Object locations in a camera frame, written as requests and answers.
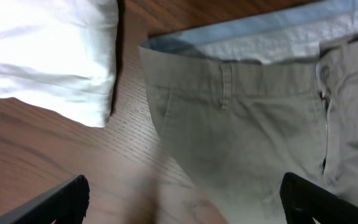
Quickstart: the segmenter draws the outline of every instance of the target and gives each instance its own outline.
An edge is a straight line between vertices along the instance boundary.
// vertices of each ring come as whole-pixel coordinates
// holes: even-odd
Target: fabric
[[[115,0],[0,0],[0,98],[105,126],[117,21]]]
[[[193,39],[182,42],[200,30],[157,37],[140,48],[150,112],[164,149],[229,223],[286,223],[279,196],[286,172],[358,206],[358,1],[321,2],[264,15],[259,23],[309,10],[324,13],[320,9],[327,4],[341,2],[353,4],[329,20],[311,17],[308,23],[236,37],[246,45],[287,37],[277,46],[285,57],[256,45],[258,54],[228,60],[220,50],[203,52],[204,45]],[[337,18],[352,19],[343,24]],[[292,35],[310,26],[316,30],[307,36]],[[219,38],[206,45],[238,49],[225,44],[233,39]],[[174,50],[166,45],[175,41],[181,44]],[[294,43],[306,50],[298,54]],[[318,49],[307,50],[315,45]],[[247,49],[240,48],[241,55]]]

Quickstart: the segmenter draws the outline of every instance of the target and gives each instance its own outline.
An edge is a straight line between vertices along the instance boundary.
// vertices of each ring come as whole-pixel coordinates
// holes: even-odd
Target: belt loop
[[[222,67],[223,94],[221,106],[222,110],[227,110],[230,105],[232,95],[232,67],[231,63],[224,63]]]

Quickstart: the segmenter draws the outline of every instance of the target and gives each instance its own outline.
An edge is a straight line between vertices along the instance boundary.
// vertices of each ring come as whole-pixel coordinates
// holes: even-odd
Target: waistband
[[[313,63],[258,65],[223,62],[140,48],[148,85],[188,91],[224,91],[227,76],[233,95],[288,96],[319,91],[320,69],[329,71],[327,85],[334,86],[347,74],[358,72],[358,41],[343,43]]]

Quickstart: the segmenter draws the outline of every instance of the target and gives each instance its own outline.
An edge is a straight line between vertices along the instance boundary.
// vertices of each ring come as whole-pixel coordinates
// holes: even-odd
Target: wooden table
[[[114,113],[87,128],[15,99],[0,100],[0,215],[75,174],[90,183],[85,223],[225,223],[158,146],[137,46],[147,36],[252,16],[311,0],[124,0]]]

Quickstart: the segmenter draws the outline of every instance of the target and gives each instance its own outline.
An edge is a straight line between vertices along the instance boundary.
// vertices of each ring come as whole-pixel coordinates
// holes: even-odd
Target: white cloth
[[[105,126],[117,23],[116,0],[0,0],[0,98]]]

